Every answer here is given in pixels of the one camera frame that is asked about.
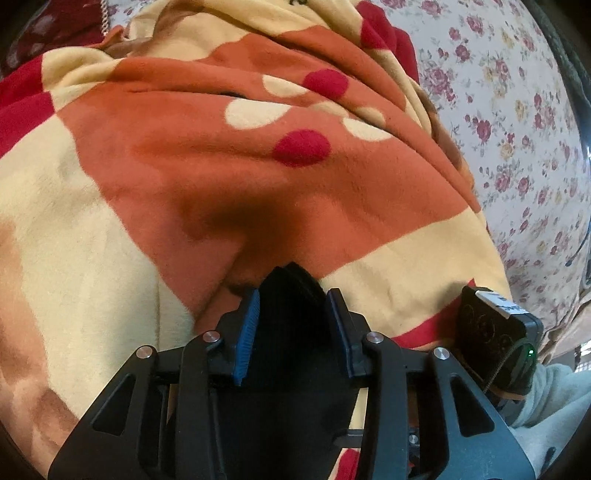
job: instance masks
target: cream dot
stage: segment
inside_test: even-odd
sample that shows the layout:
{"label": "cream dot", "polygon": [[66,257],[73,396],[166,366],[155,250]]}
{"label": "cream dot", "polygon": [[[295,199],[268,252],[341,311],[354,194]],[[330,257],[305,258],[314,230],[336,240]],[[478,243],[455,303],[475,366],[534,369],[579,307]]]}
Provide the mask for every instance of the cream dot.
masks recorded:
{"label": "cream dot", "polygon": [[237,130],[264,127],[279,120],[291,108],[283,103],[258,102],[237,98],[226,107],[228,125]]}
{"label": "cream dot", "polygon": [[375,127],[384,128],[386,119],[382,112],[372,106],[362,106],[355,109],[355,114]]}
{"label": "cream dot", "polygon": [[342,118],[348,118],[349,112],[346,108],[340,106],[338,103],[327,100],[325,102],[315,103],[310,105],[312,110],[319,110],[321,112],[332,113],[333,115],[341,116]]}
{"label": "cream dot", "polygon": [[392,137],[392,135],[384,130],[380,130],[372,125],[368,125],[352,118],[343,118],[343,125],[351,135],[368,142],[377,142]]}
{"label": "cream dot", "polygon": [[308,91],[308,89],[305,89],[296,83],[292,83],[289,80],[272,77],[270,75],[262,76],[262,84],[267,92],[280,98],[295,97],[303,95]]}

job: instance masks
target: orange blanket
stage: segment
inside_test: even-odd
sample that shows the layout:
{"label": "orange blanket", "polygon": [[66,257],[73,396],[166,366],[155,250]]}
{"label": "orange blanket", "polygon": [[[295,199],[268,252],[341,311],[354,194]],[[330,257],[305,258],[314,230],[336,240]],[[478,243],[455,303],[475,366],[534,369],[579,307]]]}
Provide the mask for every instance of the orange blanket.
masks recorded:
{"label": "orange blanket", "polygon": [[356,6],[158,0],[0,84],[0,421],[41,473],[136,347],[276,265],[409,348],[453,338],[471,280],[510,295],[466,163]]}

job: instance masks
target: white sticker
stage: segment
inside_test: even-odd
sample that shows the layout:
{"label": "white sticker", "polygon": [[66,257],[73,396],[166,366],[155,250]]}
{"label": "white sticker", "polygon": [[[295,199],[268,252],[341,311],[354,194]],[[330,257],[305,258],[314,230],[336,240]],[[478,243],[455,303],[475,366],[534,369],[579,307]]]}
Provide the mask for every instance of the white sticker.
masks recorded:
{"label": "white sticker", "polygon": [[497,312],[503,315],[504,318],[509,318],[511,315],[520,315],[522,313],[529,313],[519,305],[506,299],[500,293],[495,291],[477,290],[476,296],[487,305],[493,307]]}

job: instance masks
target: metal pin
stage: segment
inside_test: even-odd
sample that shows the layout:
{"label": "metal pin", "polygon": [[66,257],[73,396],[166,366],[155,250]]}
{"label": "metal pin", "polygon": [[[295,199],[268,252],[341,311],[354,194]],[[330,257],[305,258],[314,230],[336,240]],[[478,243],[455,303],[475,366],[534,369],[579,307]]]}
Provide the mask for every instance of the metal pin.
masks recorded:
{"label": "metal pin", "polygon": [[384,336],[379,332],[369,332],[365,338],[371,343],[382,343],[384,341]]}
{"label": "metal pin", "polygon": [[443,348],[442,346],[438,346],[437,348],[433,349],[433,355],[435,355],[439,360],[447,360],[449,358],[449,350],[447,348]]}
{"label": "metal pin", "polygon": [[215,330],[210,330],[203,334],[203,341],[206,343],[216,343],[222,336]]}
{"label": "metal pin", "polygon": [[152,353],[154,353],[154,350],[152,349],[152,347],[150,347],[149,345],[144,345],[139,347],[136,351],[135,351],[135,356],[137,358],[150,358],[152,356]]}

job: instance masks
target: light blue cloth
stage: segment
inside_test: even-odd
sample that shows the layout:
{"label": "light blue cloth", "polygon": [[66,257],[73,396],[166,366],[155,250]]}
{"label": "light blue cloth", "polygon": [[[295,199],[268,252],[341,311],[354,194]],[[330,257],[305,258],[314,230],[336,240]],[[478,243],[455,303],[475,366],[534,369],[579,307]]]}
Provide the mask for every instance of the light blue cloth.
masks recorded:
{"label": "light blue cloth", "polygon": [[536,478],[551,447],[555,460],[591,404],[591,371],[577,372],[566,365],[538,364],[523,410],[509,428],[535,470]]}

